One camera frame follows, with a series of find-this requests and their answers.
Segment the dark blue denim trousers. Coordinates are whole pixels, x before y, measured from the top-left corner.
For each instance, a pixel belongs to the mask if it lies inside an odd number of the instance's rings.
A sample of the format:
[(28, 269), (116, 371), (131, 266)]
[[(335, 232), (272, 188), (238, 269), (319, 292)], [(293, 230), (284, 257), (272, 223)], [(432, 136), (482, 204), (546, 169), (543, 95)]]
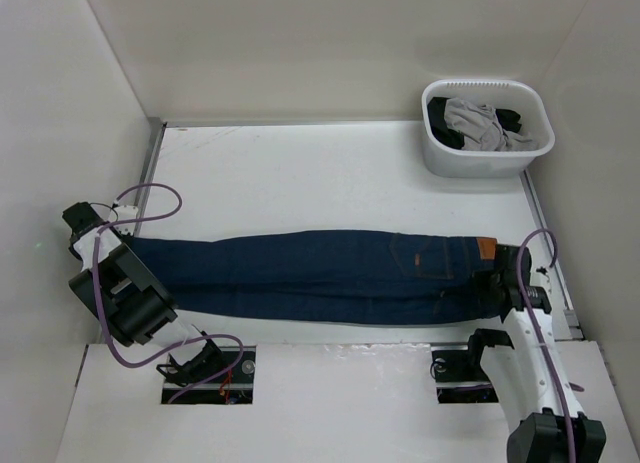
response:
[(472, 280), (494, 267), (492, 239), (323, 230), (129, 244), (185, 311), (394, 327), (499, 314)]

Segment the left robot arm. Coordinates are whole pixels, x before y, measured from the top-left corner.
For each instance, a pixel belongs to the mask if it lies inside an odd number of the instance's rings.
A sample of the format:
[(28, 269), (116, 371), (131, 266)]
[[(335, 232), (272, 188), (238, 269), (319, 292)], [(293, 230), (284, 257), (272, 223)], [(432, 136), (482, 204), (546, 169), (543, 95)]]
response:
[(98, 320), (112, 340), (130, 347), (144, 345), (177, 318), (177, 303), (131, 248), (134, 221), (123, 207), (112, 206), (112, 221), (89, 202), (65, 209), (71, 230), (71, 254), (82, 263), (68, 282), (70, 290)]

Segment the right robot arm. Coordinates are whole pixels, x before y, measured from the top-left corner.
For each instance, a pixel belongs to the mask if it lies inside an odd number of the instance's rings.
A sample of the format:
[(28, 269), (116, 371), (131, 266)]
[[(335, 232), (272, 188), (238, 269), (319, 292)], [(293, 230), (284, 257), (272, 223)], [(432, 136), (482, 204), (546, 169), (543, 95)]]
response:
[(606, 445), (598, 420), (586, 416), (556, 348), (546, 291), (530, 283), (525, 247), (489, 244), (491, 270), (474, 282), (483, 302), (498, 311), (498, 329), (478, 329), (468, 340), (464, 367), (487, 378), (509, 428), (510, 462), (597, 462)]

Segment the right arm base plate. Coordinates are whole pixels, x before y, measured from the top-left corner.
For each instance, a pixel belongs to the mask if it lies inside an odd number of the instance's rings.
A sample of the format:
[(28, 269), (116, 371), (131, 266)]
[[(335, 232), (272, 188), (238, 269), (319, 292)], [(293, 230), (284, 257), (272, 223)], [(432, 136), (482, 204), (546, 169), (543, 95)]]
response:
[(431, 347), (429, 372), (440, 404), (492, 404), (497, 394), (466, 344)]

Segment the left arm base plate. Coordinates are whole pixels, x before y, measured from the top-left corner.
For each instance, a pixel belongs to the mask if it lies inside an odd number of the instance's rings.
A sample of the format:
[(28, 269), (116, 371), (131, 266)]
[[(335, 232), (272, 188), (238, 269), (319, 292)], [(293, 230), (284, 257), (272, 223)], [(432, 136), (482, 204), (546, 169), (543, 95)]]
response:
[[(199, 385), (179, 395), (175, 405), (247, 405), (253, 402), (254, 381), (256, 376), (257, 348), (244, 349), (242, 359), (231, 370), (206, 384)], [(156, 366), (163, 377), (161, 403), (168, 405), (170, 400), (184, 387), (204, 378), (202, 373), (195, 377), (184, 371), (178, 371), (177, 361), (169, 357), (167, 362)]]

